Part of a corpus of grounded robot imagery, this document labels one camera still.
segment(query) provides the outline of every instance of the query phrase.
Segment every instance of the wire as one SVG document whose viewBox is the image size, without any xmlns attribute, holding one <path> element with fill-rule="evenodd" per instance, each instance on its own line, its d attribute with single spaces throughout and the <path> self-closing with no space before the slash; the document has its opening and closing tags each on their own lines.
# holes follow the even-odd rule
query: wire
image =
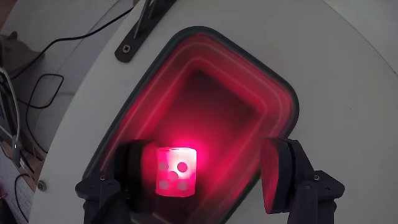
<svg viewBox="0 0 398 224">
<path fill-rule="evenodd" d="M 39 79 L 37 80 L 37 82 L 36 82 L 36 84 L 35 84 L 35 87 L 33 88 L 32 94 L 30 94 L 30 98 L 29 98 L 28 104 L 30 104 L 30 102 L 32 101 L 33 95 L 34 95 L 34 93 L 35 93 L 35 91 L 36 91 L 36 87 L 37 87 L 37 85 L 39 84 L 40 80 L 41 80 L 43 77 L 47 77 L 47 76 L 60 77 L 60 78 L 61 78 L 61 82 L 60 82 L 60 84 L 59 84 L 57 90 L 56 90 L 55 93 L 54 93 L 54 97 L 52 98 L 52 100 L 51 100 L 51 102 L 50 102 L 50 105 L 52 104 L 52 102 L 53 102 L 55 96 L 57 95 L 58 91 L 60 90 L 60 88 L 61 88 L 61 86 L 62 86 L 63 80 L 65 79 L 65 77 L 62 76 L 62 75 L 58 75 L 58 74 L 44 74 L 44 75 L 41 75 L 41 76 L 39 77 Z M 39 144 L 39 142 L 36 140 L 35 136 L 33 135 L 32 130 L 30 130 L 29 120 L 28 120 L 28 116 L 27 116 L 27 115 L 28 115 L 28 112 L 29 112 L 29 107 L 26 108 L 26 114 L 25 114 L 26 126 L 27 126 L 27 129 L 28 129 L 28 131 L 29 131 L 29 134 L 32 136 L 33 140 L 36 142 L 37 146 L 39 147 L 39 149 L 40 149 L 41 151 L 43 151 L 44 153 L 49 153 L 48 151 L 45 151 L 45 150 L 43 149 L 43 147 Z"/>
<path fill-rule="evenodd" d="M 17 176 L 17 178 L 15 178 L 15 182 L 14 182 L 14 195 L 15 195 L 15 200 L 17 202 L 17 206 L 19 211 L 21 212 L 22 216 L 25 218 L 26 222 L 29 223 L 29 220 L 27 219 L 27 217 L 25 216 L 24 212 L 22 212 L 21 206 L 19 205 L 19 201 L 18 201 L 18 196 L 17 196 L 17 181 L 19 178 L 21 177 L 29 177 L 28 174 L 19 174 Z"/>
<path fill-rule="evenodd" d="M 1 82 L 0 82 L 0 85 L 4 88 L 4 89 L 1 89 L 1 91 L 2 91 L 3 93 L 5 93 L 7 96 L 12 96 L 11 90 L 8 89 L 8 87 L 7 87 L 4 83 L 1 83 Z M 52 99 L 51 99 L 51 101 L 50 101 L 51 103 L 53 102 L 54 98 L 55 98 L 55 95 L 53 95 L 53 97 L 52 97 Z M 25 101 L 21 100 L 21 99 L 18 98 L 18 97 L 17 97 L 17 101 L 20 102 L 20 103 L 22 103 L 23 105 L 26 105 L 26 106 L 28 106 L 28 107 L 30 107 L 30 108 L 34 108 L 34 109 L 38 109 L 38 110 L 40 110 L 40 109 L 46 109 L 46 108 L 48 108 L 49 106 L 51 106 L 51 103 L 47 103 L 47 104 L 44 105 L 44 106 L 35 106 L 35 105 L 31 105 L 31 104 L 28 104 L 28 103 L 26 103 Z"/>
<path fill-rule="evenodd" d="M 16 114 L 17 114 L 17 136 L 15 138 L 15 144 L 17 144 L 17 142 L 19 140 L 19 132 L 21 131 L 21 121 L 20 121 L 21 119 L 19 117 L 19 107 L 18 107 L 18 103 L 17 103 L 17 97 L 16 97 L 16 94 L 15 94 L 15 91 L 14 91 L 14 87 L 12 86 L 10 76 L 8 75 L 7 71 L 4 68 L 0 67 L 0 72 L 6 77 L 8 85 L 9 85 L 10 90 L 11 90 L 12 99 L 14 100 L 15 111 L 16 111 Z M 1 129 L 5 133 L 8 133 L 3 127 L 1 127 Z"/>
<path fill-rule="evenodd" d="M 78 37 L 66 37 L 66 38 L 60 38 L 57 40 L 54 40 L 53 42 L 51 42 L 50 44 L 48 44 L 48 46 L 46 46 L 46 48 L 44 48 L 43 51 L 41 51 L 41 53 L 39 53 L 38 56 L 36 56 L 35 59 L 33 59 L 33 61 L 31 61 L 27 66 L 25 66 L 17 75 L 13 76 L 11 78 L 11 80 L 14 80 L 16 78 L 18 78 L 20 75 L 22 75 L 30 66 L 32 66 L 41 56 L 43 56 L 43 54 L 51 47 L 53 46 L 53 44 L 57 43 L 57 42 L 62 42 L 62 41 L 69 41 L 69 40 L 80 40 L 80 39 L 84 39 L 86 37 L 90 37 L 96 33 L 98 33 L 99 31 L 103 30 L 104 28 L 106 28 L 107 26 L 111 25 L 112 23 L 118 21 L 119 19 L 121 19 L 122 17 L 124 17 L 125 15 L 129 14 L 129 12 L 131 12 L 132 8 L 130 8 L 129 10 L 127 10 L 126 12 L 122 13 L 120 16 L 114 18 L 113 20 L 109 21 L 107 24 L 101 26 L 100 28 L 94 30 L 91 33 L 85 34 L 85 35 L 81 35 Z"/>
</svg>

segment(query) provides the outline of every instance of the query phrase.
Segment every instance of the white surface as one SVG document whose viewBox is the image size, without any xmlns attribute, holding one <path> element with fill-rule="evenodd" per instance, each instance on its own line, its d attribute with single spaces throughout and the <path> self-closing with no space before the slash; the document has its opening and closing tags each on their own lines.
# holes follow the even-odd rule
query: white surface
<svg viewBox="0 0 398 224">
<path fill-rule="evenodd" d="M 392 223 L 398 187 L 398 77 L 339 14 L 317 0 L 179 0 L 131 63 L 114 50 L 141 12 L 122 23 L 77 91 L 54 137 L 34 196 L 31 223 L 83 223 L 75 193 L 84 169 L 141 76 L 178 31 L 208 26 L 234 41 L 286 79 L 300 100 L 290 135 L 314 168 L 346 186 L 335 223 Z M 260 185 L 229 220 L 285 223 L 266 215 Z"/>
<path fill-rule="evenodd" d="M 41 51 L 57 38 L 87 34 L 130 7 L 132 7 L 131 0 L 19 0 L 1 33 L 10 34 L 16 30 L 19 39 L 27 43 L 32 50 Z M 31 130 L 46 151 L 87 71 L 123 19 L 85 40 L 59 42 L 53 45 L 42 60 L 14 82 L 18 96 L 28 102 L 40 75 L 57 73 L 65 76 L 63 86 L 51 107 L 45 110 L 29 110 Z M 47 104 L 59 81 L 58 78 L 43 79 L 37 87 L 32 104 Z M 25 108 L 21 106 L 23 120 L 25 120 Z M 22 124 L 27 132 L 25 122 Z"/>
<path fill-rule="evenodd" d="M 19 171 L 15 168 L 15 165 L 12 163 L 12 161 L 10 161 L 4 155 L 4 153 L 0 152 L 0 185 L 4 190 L 4 193 L 7 194 L 6 202 L 14 214 L 17 222 L 19 224 L 25 224 L 26 221 L 17 207 L 17 202 L 14 195 L 14 181 L 18 175 Z M 18 202 L 26 217 L 29 217 L 33 194 L 34 193 L 32 189 L 30 189 L 23 177 L 19 178 L 17 182 Z"/>
<path fill-rule="evenodd" d="M 398 72 L 398 1 L 324 1 L 353 25 Z"/>
</svg>

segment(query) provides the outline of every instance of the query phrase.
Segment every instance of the black mount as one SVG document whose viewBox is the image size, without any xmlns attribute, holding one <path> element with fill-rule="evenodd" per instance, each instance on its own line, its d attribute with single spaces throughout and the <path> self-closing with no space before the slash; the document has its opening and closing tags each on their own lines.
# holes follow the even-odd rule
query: black mount
<svg viewBox="0 0 398 224">
<path fill-rule="evenodd" d="M 334 200 L 343 196 L 344 185 L 324 171 L 314 171 L 298 141 L 290 139 L 267 141 L 272 141 L 275 147 L 267 147 L 264 150 L 275 150 L 279 158 L 277 188 L 273 204 L 266 205 L 267 213 L 290 212 L 288 224 L 333 224 L 337 208 Z M 261 159 L 265 163 L 270 163 L 271 161 L 267 159 L 275 157 L 262 156 Z"/>
<path fill-rule="evenodd" d="M 173 6 L 176 0 L 146 0 L 141 16 L 114 52 L 116 58 L 124 63 L 131 61 L 142 43 Z"/>
<path fill-rule="evenodd" d="M 153 200 L 143 189 L 141 178 L 145 143 L 133 140 L 119 146 L 105 169 L 76 185 L 77 196 L 85 199 L 84 224 L 131 224 L 131 212 L 152 213 Z"/>
</svg>

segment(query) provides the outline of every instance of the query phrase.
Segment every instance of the glowing red opening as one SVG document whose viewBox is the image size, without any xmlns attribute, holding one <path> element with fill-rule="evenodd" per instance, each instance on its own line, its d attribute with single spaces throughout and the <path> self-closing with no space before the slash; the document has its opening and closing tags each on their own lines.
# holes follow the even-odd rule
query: glowing red opening
<svg viewBox="0 0 398 224">
<path fill-rule="evenodd" d="M 121 122 L 103 158 L 111 158 L 114 149 L 130 139 L 195 149 L 195 178 L 190 176 L 191 163 L 168 162 L 171 148 L 157 152 L 165 163 L 146 159 L 143 165 L 144 172 L 159 166 L 154 173 L 160 173 L 143 175 L 150 183 L 146 189 L 168 196 L 189 192 L 177 196 L 186 198 L 157 198 L 156 215 L 170 223 L 222 221 L 259 172 L 262 140 L 286 137 L 297 120 L 298 105 L 289 84 L 206 28 L 177 34 L 141 83 L 145 85 L 130 97 L 128 111 L 118 118 Z M 186 163 L 185 172 L 179 162 Z"/>
</svg>

